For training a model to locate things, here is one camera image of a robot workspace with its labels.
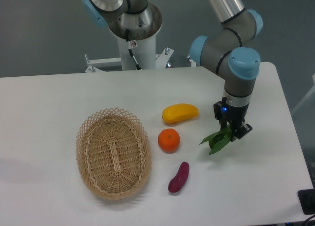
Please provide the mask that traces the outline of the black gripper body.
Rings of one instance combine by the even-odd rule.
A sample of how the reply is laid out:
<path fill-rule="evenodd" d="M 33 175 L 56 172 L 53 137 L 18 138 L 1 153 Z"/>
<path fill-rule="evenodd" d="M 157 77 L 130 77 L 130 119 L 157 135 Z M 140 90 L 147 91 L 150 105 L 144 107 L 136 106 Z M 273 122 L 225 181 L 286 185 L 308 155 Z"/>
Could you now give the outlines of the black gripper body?
<path fill-rule="evenodd" d="M 227 98 L 223 97 L 222 102 L 226 103 L 229 107 L 229 113 L 227 115 L 227 121 L 228 124 L 231 127 L 231 130 L 235 130 L 239 128 L 242 124 L 242 122 L 245 123 L 245 115 L 247 113 L 247 109 L 249 107 L 249 104 L 241 107 L 235 107 L 227 103 Z"/>

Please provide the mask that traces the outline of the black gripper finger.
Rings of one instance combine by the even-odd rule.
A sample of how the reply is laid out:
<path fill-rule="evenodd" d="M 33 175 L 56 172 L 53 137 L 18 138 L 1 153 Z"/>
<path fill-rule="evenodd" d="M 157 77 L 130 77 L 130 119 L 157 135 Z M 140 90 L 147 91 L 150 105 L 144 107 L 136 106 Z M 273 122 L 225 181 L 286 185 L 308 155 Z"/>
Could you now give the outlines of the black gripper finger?
<path fill-rule="evenodd" d="M 218 101 L 213 105 L 213 107 L 215 119 L 218 120 L 220 124 L 220 130 L 222 130 L 226 128 L 228 124 L 227 115 L 229 113 L 229 107 L 226 103 L 222 101 Z"/>
<path fill-rule="evenodd" d="M 247 133 L 252 131 L 252 126 L 242 122 L 241 126 L 232 131 L 231 141 L 243 138 Z"/>

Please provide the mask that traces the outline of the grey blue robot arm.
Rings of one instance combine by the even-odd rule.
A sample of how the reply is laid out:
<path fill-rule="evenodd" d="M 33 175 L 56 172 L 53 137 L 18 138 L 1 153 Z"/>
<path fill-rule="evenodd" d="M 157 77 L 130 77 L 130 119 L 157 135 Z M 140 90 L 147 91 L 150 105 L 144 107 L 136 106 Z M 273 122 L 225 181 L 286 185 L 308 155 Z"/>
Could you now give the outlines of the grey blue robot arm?
<path fill-rule="evenodd" d="M 225 81 L 224 93 L 214 105 L 220 127 L 230 128 L 231 140 L 241 139 L 252 127 L 245 116 L 256 78 L 260 55 L 246 44 L 262 30 L 263 20 L 241 0 L 209 0 L 223 29 L 214 38 L 197 37 L 189 55 L 198 65 Z M 156 35 L 162 26 L 160 10 L 148 0 L 83 0 L 89 17 L 108 27 L 117 38 L 124 70 L 157 68 Z"/>

